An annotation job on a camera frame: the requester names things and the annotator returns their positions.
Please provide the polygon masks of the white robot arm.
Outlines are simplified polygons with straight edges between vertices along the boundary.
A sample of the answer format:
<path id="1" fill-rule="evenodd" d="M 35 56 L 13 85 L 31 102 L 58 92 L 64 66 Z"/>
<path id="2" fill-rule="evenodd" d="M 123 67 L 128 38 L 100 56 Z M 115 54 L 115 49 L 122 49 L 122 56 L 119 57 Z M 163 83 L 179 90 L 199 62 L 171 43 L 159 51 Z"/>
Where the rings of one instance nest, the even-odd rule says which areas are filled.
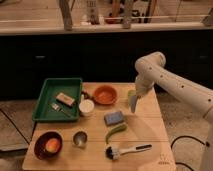
<path id="1" fill-rule="evenodd" d="M 169 72 L 164 68 L 165 64 L 166 58 L 161 52 L 136 60 L 136 94 L 143 97 L 157 84 L 179 101 L 197 110 L 210 124 L 200 171 L 213 171 L 213 90 Z"/>

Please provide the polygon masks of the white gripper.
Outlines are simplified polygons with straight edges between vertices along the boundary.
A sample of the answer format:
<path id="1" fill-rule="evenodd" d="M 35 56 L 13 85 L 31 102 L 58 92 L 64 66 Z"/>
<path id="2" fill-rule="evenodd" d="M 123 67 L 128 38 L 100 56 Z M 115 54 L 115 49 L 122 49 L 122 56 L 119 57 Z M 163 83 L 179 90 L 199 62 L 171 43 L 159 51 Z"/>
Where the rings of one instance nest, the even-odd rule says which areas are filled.
<path id="1" fill-rule="evenodd" d="M 146 77 L 142 75 L 138 75 L 135 79 L 135 88 L 136 93 L 135 96 L 137 98 L 143 98 L 145 94 L 154 86 L 154 82 L 150 81 Z"/>

